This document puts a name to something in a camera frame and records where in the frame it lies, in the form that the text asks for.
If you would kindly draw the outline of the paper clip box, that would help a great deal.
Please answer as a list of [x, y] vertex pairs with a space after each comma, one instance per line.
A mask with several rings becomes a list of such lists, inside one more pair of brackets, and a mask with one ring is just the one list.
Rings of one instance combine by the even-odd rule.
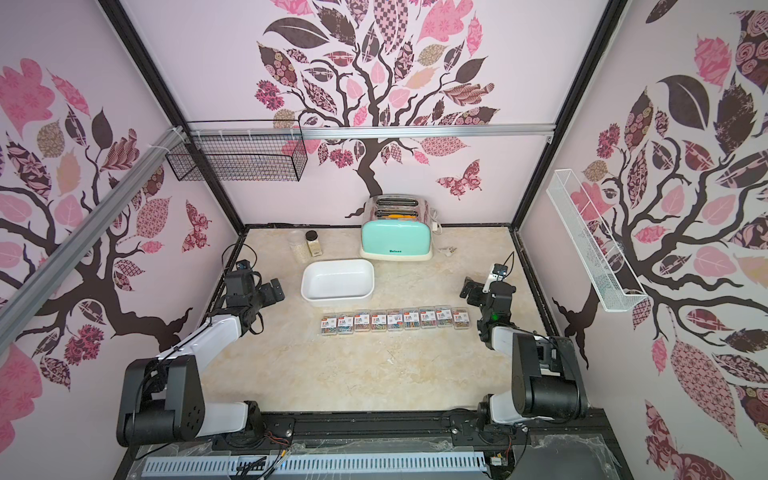
[[403, 326], [406, 330], [418, 330], [421, 328], [420, 312], [417, 308], [403, 310]]
[[387, 312], [387, 330], [389, 332], [402, 331], [404, 329], [403, 312], [393, 309]]
[[326, 315], [320, 321], [320, 334], [323, 336], [333, 336], [338, 334], [338, 317], [335, 315]]
[[422, 329], [436, 328], [437, 316], [433, 307], [423, 307], [419, 309], [419, 321]]
[[452, 310], [452, 324], [457, 330], [466, 330], [471, 326], [469, 312], [465, 308], [454, 308]]
[[339, 335], [353, 334], [354, 315], [349, 313], [340, 314], [337, 318], [337, 333]]
[[353, 327], [355, 332], [369, 332], [371, 330], [371, 315], [367, 311], [355, 312], [353, 315]]
[[447, 328], [453, 326], [453, 312], [450, 306], [437, 306], [435, 308], [437, 326]]
[[371, 313], [370, 330], [372, 332], [385, 332], [388, 330], [388, 319], [385, 311], [374, 311]]

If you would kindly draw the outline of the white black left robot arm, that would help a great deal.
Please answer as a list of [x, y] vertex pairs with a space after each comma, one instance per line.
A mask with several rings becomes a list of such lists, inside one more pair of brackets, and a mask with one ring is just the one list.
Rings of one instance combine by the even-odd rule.
[[233, 436], [259, 442], [266, 435], [254, 401], [209, 402], [201, 373], [226, 347], [246, 334], [264, 332], [261, 310], [285, 299], [280, 281], [262, 280], [251, 268], [224, 276], [224, 294], [203, 324], [180, 344], [137, 359], [126, 368], [116, 426], [123, 447]]

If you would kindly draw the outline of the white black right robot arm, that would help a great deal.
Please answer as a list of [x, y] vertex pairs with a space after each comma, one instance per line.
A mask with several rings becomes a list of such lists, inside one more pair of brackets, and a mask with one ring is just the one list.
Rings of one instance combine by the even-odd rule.
[[467, 277], [459, 294], [480, 311], [479, 340], [511, 360], [509, 388], [486, 395], [478, 404], [478, 428], [584, 419], [589, 402], [572, 341], [516, 326], [511, 318], [515, 293], [516, 288], [504, 281], [482, 284]]

